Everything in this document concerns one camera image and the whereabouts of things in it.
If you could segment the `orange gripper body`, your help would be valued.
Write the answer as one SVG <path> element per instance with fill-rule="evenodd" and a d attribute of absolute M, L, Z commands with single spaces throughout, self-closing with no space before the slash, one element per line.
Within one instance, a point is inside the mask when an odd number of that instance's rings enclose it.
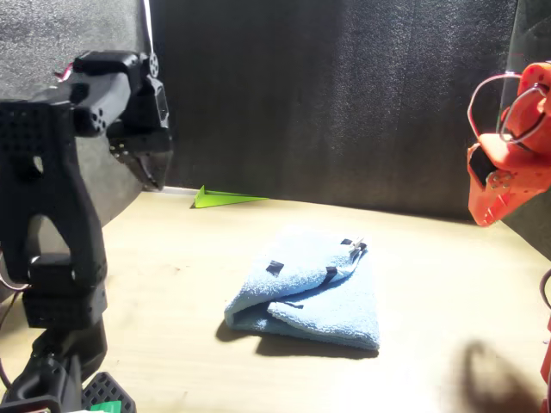
<path fill-rule="evenodd" d="M 467 171 L 482 193 L 540 194 L 550 189 L 550 156 L 505 142 L 496 133 L 480 135 L 467 150 Z"/>

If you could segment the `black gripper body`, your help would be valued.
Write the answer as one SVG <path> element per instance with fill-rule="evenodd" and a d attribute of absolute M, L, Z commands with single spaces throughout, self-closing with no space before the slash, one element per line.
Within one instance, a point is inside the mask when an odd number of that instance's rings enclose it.
<path fill-rule="evenodd" d="M 171 152 L 169 108 L 164 85 L 146 79 L 132 96 L 124 113 L 107 129 L 110 145 L 117 151 L 138 154 Z"/>

